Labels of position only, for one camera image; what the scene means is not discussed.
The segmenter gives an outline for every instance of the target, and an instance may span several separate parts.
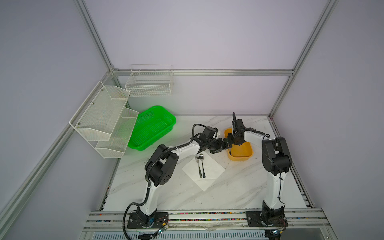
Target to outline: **white wall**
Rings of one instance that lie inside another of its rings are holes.
[[[274,118],[339,240],[382,239],[383,12],[340,0]]]
[[[128,77],[120,76],[125,86]],[[268,114],[286,76],[174,76],[172,96],[130,97],[131,108],[142,112],[154,105],[172,114]]]
[[[2,1],[0,32],[2,211],[107,68],[73,0]],[[78,238],[115,162],[75,133],[7,239]]]
[[[86,2],[116,68],[292,69],[327,1]]]

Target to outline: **two-tier mesh shelf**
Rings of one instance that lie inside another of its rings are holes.
[[[129,91],[116,86],[104,86],[102,82],[97,86],[100,85],[100,90],[83,115],[77,119],[76,113],[70,125],[103,158],[121,158],[139,113],[125,107]]]
[[[131,97],[170,96],[173,83],[172,65],[131,65],[125,88]]]

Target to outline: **green basket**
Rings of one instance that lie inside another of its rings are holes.
[[[143,151],[169,133],[176,118],[162,106],[153,106],[137,116],[128,147]]]

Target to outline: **white marble tabletop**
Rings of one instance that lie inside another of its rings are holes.
[[[243,119],[246,127],[265,132],[275,137],[266,116],[237,116]],[[176,116],[173,130],[160,138],[144,151],[127,148],[121,158],[104,211],[124,211],[131,202],[142,202],[146,191],[144,166],[156,147],[160,144],[174,146],[189,140],[192,125],[195,123],[216,127],[221,131],[231,128],[232,116]],[[196,126],[195,133],[202,127]],[[252,145],[253,156],[244,162],[229,160],[227,152],[211,154],[225,171],[204,192],[182,170],[192,158],[179,159],[171,179],[162,186],[158,200],[158,210],[221,210],[261,208],[266,194],[266,174],[262,164],[262,151]],[[284,182],[281,200],[287,209],[306,208],[304,200],[289,172]]]

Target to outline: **yellow plastic container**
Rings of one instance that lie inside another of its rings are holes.
[[[228,128],[224,131],[225,137],[228,136],[228,133],[232,133],[232,128]],[[245,142],[242,145],[233,145],[231,148],[231,153],[227,149],[228,158],[232,161],[245,161],[253,156],[253,149],[249,142]]]

